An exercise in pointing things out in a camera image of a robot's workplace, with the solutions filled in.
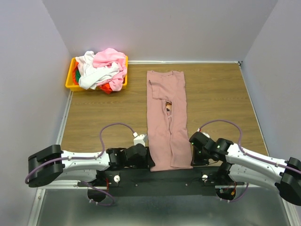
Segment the dusty pink mario t-shirt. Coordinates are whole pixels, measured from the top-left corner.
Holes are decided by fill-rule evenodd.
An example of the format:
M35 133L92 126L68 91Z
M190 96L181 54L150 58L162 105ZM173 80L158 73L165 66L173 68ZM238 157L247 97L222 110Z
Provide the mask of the dusty pink mario t-shirt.
M190 169L184 73L148 71L146 78L151 171Z

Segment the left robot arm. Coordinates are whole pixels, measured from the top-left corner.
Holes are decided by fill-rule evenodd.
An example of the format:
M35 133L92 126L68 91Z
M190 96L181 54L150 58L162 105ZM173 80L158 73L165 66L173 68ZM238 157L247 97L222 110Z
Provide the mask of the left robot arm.
M149 169L155 163L149 148L136 144L129 148L109 148L96 153L74 153L51 145L28 157L29 187L42 187L58 180L93 182L101 171Z

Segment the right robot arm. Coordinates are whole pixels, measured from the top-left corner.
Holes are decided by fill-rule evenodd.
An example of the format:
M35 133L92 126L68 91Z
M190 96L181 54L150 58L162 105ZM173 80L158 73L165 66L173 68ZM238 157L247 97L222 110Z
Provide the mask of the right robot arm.
M213 141L206 133L195 132L189 142L199 160L221 161L218 170L203 180L216 185L249 183L277 192L287 202L301 204L301 161L272 158L244 149L240 144L219 138Z

